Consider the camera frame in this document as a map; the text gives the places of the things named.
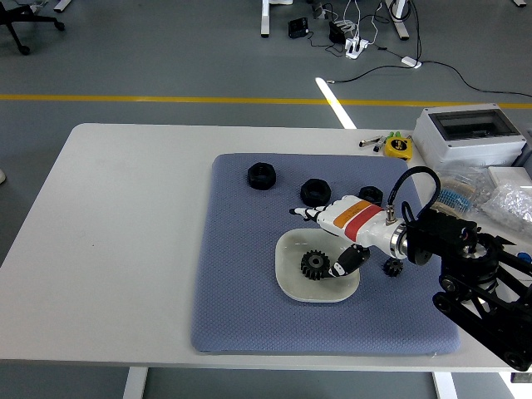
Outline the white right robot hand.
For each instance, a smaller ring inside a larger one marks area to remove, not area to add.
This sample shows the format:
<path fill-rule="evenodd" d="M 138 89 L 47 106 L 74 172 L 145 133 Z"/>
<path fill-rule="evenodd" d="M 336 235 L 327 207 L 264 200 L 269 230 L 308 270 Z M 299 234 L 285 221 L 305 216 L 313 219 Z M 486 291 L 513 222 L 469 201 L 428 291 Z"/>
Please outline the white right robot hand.
<path fill-rule="evenodd" d="M 357 196 L 345 195 L 326 206 L 295 208 L 289 213 L 316 222 L 325 232 L 348 243 L 336 261 L 325 260 L 321 266 L 313 261 L 322 255 L 317 250 L 302 257 L 302 273 L 312 280 L 339 278 L 353 273 L 369 259 L 369 248 L 372 246 L 394 259 L 405 258 L 399 250 L 400 237 L 405 233 L 402 221 L 389 220 L 382 207 Z"/>

